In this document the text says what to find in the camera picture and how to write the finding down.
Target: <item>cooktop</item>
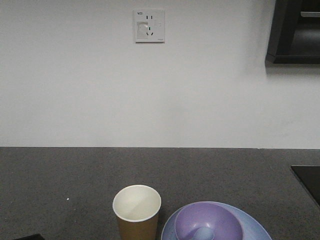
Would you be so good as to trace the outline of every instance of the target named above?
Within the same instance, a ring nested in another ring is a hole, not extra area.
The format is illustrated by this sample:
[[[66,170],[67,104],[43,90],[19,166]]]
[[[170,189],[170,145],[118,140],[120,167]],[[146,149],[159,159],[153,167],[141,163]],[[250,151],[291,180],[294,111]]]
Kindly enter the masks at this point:
[[[292,165],[291,169],[320,206],[320,166]]]

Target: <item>purple bowl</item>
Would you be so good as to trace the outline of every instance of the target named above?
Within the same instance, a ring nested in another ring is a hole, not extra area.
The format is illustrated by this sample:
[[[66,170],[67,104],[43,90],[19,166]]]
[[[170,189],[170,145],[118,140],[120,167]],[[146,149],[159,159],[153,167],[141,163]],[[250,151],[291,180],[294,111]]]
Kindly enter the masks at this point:
[[[243,239],[238,219],[225,208],[207,201],[183,207],[176,216],[174,228],[178,240]]]

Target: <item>cup rim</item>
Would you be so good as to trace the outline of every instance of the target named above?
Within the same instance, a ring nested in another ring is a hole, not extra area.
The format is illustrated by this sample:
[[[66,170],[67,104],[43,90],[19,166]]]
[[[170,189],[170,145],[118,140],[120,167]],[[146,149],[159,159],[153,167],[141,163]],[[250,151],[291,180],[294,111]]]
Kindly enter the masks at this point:
[[[133,220],[133,219],[128,219],[128,218],[125,218],[125,217],[120,216],[120,215],[118,214],[118,212],[115,210],[115,199],[117,198],[117,196],[118,196],[121,192],[123,192],[124,190],[129,189],[129,188],[134,188],[134,187],[144,187],[144,188],[148,188],[148,189],[152,190],[153,192],[155,192],[155,193],[158,195],[158,197],[159,197],[159,206],[158,206],[158,208],[156,209],[156,211],[155,211],[152,215],[150,215],[150,216],[148,216],[148,217],[145,217],[145,218],[142,218],[142,219]],[[112,201],[112,209],[113,209],[113,212],[115,213],[115,215],[116,215],[118,218],[120,218],[120,219],[122,219],[122,220],[124,220],[124,221],[127,221],[127,222],[131,222],[131,223],[139,223],[139,222],[143,222],[143,221],[146,221],[146,220],[149,220],[149,219],[153,218],[153,217],[159,212],[160,207],[161,207],[161,203],[162,203],[162,201],[161,201],[161,196],[160,196],[160,194],[159,194],[154,188],[152,188],[152,187],[150,187],[150,186],[147,186],[147,185],[143,185],[143,184],[135,184],[135,185],[126,186],[125,188],[121,189],[121,190],[114,196],[113,201]]]

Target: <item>granite countertop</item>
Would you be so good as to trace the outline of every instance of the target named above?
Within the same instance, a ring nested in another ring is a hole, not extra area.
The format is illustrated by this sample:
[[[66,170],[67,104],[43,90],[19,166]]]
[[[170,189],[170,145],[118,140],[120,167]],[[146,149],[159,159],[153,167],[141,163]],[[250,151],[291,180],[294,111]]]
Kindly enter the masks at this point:
[[[157,239],[178,208],[239,208],[273,240],[318,240],[320,208],[291,165],[320,165],[320,150],[240,148],[0,148],[0,239],[119,240],[115,194],[149,185],[162,198]]]

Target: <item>outlet faceplate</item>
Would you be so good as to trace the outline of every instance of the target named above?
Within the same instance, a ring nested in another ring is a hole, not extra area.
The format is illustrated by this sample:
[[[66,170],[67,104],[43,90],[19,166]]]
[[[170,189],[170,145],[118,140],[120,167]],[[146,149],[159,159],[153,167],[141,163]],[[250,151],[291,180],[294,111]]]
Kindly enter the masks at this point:
[[[136,43],[165,42],[165,10],[140,9],[133,11]]]

